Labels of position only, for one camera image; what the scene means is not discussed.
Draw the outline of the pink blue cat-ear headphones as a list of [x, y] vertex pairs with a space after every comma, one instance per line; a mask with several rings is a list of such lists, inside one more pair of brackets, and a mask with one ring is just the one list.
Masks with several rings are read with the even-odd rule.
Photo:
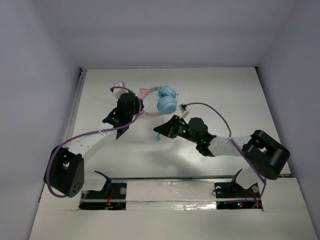
[[163, 115], [170, 115], [174, 113], [178, 106], [178, 93], [170, 86], [153, 86], [151, 88], [140, 88], [140, 99], [144, 101], [144, 99], [155, 93], [157, 96], [157, 111], [148, 112], [146, 110], [142, 110], [142, 114], [148, 117], [159, 117]]

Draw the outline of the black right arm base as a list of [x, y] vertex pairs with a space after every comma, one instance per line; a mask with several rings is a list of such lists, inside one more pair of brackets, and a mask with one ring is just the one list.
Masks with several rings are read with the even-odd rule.
[[257, 182], [247, 189], [236, 183], [241, 171], [242, 169], [233, 176], [230, 182], [216, 182], [214, 184], [211, 195], [217, 199], [216, 208], [218, 210], [263, 209]]

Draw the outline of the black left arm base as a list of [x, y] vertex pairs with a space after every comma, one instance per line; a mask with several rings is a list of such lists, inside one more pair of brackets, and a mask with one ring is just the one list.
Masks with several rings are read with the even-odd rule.
[[100, 171], [94, 171], [105, 178], [101, 190], [86, 190], [81, 193], [78, 208], [80, 210], [97, 211], [122, 211], [126, 210], [127, 182], [116, 181]]

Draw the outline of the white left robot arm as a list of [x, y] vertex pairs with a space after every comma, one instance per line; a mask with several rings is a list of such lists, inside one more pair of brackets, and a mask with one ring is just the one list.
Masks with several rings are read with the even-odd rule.
[[143, 100], [132, 92], [122, 93], [117, 106], [96, 130], [74, 136], [56, 146], [44, 175], [50, 193], [72, 198], [85, 182], [85, 163], [107, 144], [118, 140], [139, 117]]

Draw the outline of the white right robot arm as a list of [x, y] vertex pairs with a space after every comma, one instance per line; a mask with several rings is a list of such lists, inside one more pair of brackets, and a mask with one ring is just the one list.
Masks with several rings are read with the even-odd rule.
[[208, 126], [199, 117], [189, 122], [177, 115], [153, 129], [159, 135], [183, 138], [196, 144], [196, 150], [205, 157], [242, 157], [249, 167], [241, 169], [231, 183], [231, 192], [243, 196], [249, 188], [265, 180], [276, 180], [287, 163], [289, 150], [262, 130], [242, 137], [221, 137], [209, 133]]

